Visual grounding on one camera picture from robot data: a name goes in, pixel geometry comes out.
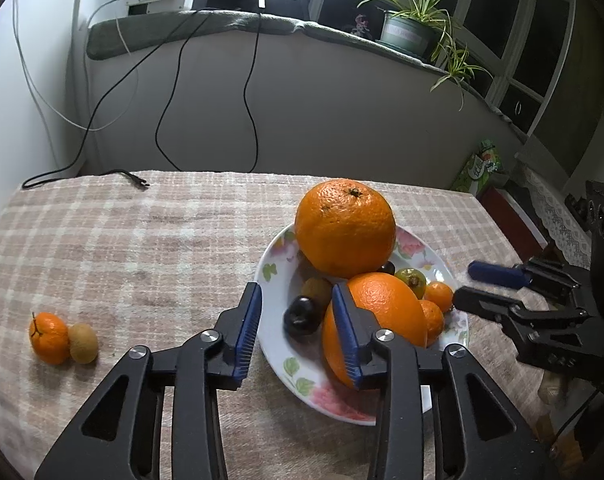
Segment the small mandarin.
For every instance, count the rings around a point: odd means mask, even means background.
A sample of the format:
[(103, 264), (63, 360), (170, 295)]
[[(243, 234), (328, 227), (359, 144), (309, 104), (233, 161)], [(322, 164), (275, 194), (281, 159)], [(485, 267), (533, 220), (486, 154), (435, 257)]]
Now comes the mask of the small mandarin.
[(425, 286), (422, 299), (433, 302), (443, 313), (453, 309), (454, 290), (446, 283), (433, 281)]

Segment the small orange kumquat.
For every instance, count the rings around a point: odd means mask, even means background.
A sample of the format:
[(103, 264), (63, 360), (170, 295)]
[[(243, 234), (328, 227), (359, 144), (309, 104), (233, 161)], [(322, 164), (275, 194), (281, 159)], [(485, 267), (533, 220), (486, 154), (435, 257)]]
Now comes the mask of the small orange kumquat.
[(427, 346), (431, 346), (442, 334), (445, 326), (444, 314), (437, 304), (427, 299), (421, 299), (420, 305), (427, 326)]

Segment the green round fruit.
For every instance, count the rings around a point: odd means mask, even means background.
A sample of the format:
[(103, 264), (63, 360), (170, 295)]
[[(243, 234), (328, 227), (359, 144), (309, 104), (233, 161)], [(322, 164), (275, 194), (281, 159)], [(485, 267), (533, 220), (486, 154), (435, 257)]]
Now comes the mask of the green round fruit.
[(418, 300), (423, 298), (428, 282), (419, 270), (403, 268), (397, 270), (394, 275), (413, 291)]

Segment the small brown longan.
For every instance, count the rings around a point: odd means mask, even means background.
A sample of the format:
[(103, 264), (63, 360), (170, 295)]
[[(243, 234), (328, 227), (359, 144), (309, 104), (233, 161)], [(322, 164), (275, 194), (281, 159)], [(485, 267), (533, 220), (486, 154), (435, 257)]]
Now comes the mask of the small brown longan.
[(76, 323), (68, 329), (70, 357), (78, 364), (90, 364), (99, 354), (99, 341), (93, 328), (86, 323)]

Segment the large oval orange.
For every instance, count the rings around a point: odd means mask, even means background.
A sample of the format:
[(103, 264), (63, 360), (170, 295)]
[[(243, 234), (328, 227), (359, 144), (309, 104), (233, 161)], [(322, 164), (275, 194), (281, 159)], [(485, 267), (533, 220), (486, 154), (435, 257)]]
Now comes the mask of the large oval orange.
[[(371, 272), (346, 282), (357, 307), (371, 311), (382, 328), (393, 330), (414, 346), (427, 347), (428, 328), (421, 304), (413, 291), (394, 275)], [(338, 380), (354, 388), (346, 373), (332, 304), (329, 304), (321, 328), (323, 355)]]

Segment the dark plum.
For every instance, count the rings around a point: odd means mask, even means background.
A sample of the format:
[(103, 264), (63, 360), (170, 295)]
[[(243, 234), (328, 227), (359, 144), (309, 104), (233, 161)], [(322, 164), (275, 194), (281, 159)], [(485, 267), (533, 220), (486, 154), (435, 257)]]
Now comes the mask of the dark plum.
[(283, 315), (283, 328), (291, 337), (305, 337), (319, 329), (323, 315), (311, 298), (296, 297)]
[(395, 274), (395, 265), (392, 261), (387, 261), (379, 268), (380, 272), (394, 275)]

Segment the mandarin with stem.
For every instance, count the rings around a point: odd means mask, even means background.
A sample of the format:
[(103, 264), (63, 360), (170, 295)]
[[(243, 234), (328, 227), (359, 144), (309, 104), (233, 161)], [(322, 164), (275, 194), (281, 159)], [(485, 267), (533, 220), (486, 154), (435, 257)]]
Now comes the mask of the mandarin with stem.
[(32, 314), (28, 328), (32, 351), (42, 362), (61, 365), (70, 359), (70, 337), (67, 325), (55, 314)]

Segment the large round orange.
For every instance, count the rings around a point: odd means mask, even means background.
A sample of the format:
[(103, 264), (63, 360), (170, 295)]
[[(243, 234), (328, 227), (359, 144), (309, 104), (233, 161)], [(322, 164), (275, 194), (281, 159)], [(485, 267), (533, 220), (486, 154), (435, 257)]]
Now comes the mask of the large round orange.
[(300, 251), (319, 272), (352, 278), (389, 260), (396, 223), (387, 200), (349, 179), (323, 181), (297, 206), (294, 233)]

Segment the red box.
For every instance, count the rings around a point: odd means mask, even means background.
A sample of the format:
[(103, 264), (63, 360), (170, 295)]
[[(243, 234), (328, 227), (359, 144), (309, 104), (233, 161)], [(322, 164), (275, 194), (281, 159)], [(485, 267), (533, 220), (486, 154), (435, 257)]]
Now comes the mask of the red box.
[(531, 194), (509, 181), (506, 188), (489, 186), (480, 203), (522, 261), (532, 257), (556, 260), (556, 244), (534, 210)]

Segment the lace white cloth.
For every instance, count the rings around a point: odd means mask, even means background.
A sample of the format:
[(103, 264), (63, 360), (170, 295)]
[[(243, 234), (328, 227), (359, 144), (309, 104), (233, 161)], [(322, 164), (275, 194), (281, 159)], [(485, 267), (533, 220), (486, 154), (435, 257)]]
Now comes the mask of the lace white cloth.
[(562, 195), (543, 177), (526, 165), (518, 168), (518, 182), (527, 188), (537, 217), (572, 266), (590, 268), (592, 242), (570, 210)]

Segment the green snack bag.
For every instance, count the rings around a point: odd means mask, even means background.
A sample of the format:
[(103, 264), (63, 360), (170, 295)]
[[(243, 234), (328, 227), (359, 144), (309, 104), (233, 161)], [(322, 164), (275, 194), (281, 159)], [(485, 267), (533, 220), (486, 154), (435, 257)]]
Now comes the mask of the green snack bag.
[(469, 156), (454, 179), (451, 189), (478, 197), (488, 186), (490, 177), (493, 174), (501, 174), (503, 169), (496, 145), (491, 140), (485, 139), (480, 143), (477, 151)]

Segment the floral white plate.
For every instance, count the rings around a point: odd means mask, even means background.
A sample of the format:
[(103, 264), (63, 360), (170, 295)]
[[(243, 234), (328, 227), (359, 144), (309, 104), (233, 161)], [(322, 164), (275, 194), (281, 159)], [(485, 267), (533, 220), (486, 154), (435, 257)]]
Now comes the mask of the floral white plate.
[[(397, 269), (419, 270), (427, 282), (442, 282), (458, 288), (454, 273), (439, 252), (416, 234), (400, 226), (390, 261)], [(319, 275), (300, 252), (293, 224), (283, 228), (270, 242), (259, 260), (254, 281), (262, 289), (259, 347), (271, 369), (299, 400), (313, 410), (340, 422), (375, 426), (378, 393), (356, 391), (332, 374), (323, 358), (321, 330), (300, 339), (290, 337), (283, 327), (285, 310), (300, 295), (303, 283)], [(457, 309), (444, 314), (444, 330), (429, 350), (444, 350), (449, 344), (468, 347), (468, 315)]]

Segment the potted spider plant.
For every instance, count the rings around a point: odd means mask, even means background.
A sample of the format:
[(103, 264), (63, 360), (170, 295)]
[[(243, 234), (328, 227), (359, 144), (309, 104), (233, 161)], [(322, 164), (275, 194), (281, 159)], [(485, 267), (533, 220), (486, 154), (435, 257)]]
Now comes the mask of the potted spider plant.
[(457, 41), (454, 20), (442, 0), (360, 0), (357, 6), (374, 2), (386, 5), (378, 44), (442, 70), (431, 91), (451, 82), (465, 92), (478, 73), (488, 73), (469, 61), (470, 51)]

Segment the grey sill cloth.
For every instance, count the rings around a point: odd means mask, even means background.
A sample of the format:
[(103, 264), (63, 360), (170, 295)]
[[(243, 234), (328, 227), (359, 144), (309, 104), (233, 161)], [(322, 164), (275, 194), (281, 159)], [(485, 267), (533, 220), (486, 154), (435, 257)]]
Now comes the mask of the grey sill cloth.
[(334, 108), (341, 115), (395, 116), (401, 122), (510, 120), (468, 84), (447, 80), (433, 90), (442, 70), (416, 58), (314, 22), (270, 14), (202, 10), (113, 18), (87, 29), (84, 56), (103, 62), (187, 37), (230, 32), (262, 40), (278, 93), (305, 112)]

